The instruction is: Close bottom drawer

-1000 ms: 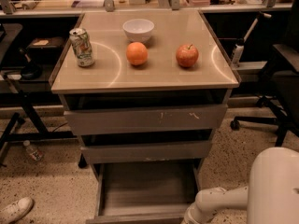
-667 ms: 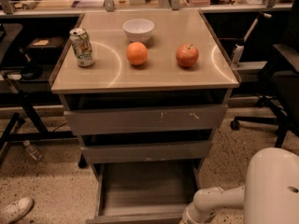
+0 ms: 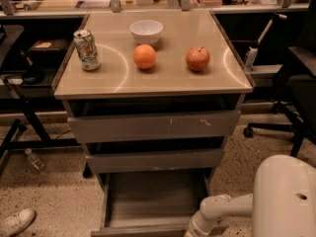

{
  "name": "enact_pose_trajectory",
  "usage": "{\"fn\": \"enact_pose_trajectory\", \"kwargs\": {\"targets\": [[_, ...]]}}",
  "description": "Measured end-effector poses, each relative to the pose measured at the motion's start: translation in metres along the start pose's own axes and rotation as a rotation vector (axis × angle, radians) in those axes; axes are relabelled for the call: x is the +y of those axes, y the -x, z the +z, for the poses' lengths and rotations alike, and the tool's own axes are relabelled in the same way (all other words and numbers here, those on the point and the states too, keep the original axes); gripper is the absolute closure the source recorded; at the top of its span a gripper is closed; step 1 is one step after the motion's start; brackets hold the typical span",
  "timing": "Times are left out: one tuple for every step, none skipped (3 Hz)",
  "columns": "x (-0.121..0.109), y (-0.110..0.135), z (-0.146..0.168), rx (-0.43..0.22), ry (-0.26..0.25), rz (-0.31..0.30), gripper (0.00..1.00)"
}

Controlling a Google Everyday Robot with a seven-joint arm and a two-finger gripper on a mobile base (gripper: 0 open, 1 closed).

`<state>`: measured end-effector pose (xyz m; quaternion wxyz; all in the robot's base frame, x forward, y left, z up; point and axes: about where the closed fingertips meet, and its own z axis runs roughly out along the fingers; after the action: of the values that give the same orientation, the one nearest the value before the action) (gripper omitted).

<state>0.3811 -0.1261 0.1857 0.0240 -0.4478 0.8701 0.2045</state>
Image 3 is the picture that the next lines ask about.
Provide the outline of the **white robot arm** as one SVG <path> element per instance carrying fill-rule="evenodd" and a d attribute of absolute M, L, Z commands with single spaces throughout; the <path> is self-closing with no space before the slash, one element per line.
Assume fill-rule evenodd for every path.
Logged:
<path fill-rule="evenodd" d="M 203 199 L 184 237 L 208 237 L 232 216 L 251 217 L 253 237 L 316 237 L 316 168 L 291 156 L 267 158 L 250 194 Z"/>

